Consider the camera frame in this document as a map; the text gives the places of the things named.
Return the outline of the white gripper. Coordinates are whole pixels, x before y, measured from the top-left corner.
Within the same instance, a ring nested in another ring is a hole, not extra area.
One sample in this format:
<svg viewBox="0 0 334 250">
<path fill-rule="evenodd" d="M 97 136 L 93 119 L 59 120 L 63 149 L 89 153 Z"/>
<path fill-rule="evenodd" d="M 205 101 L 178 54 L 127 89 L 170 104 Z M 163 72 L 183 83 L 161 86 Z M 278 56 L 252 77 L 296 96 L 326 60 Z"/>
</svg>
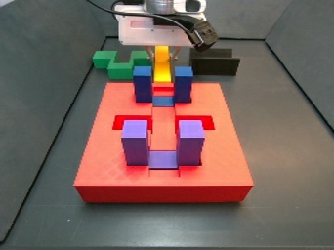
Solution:
<svg viewBox="0 0 334 250">
<path fill-rule="evenodd" d="M 155 46 L 174 46 L 171 62 L 178 59 L 181 46 L 192 46 L 194 42 L 186 31 L 173 22 L 154 16 L 155 14 L 178 22 L 189 31 L 198 24 L 206 24 L 206 0 L 142 0 L 141 4 L 122 4 L 117 11 L 119 22 L 119 40 L 125 45 L 145 45 L 149 58 L 154 63 Z"/>
</svg>

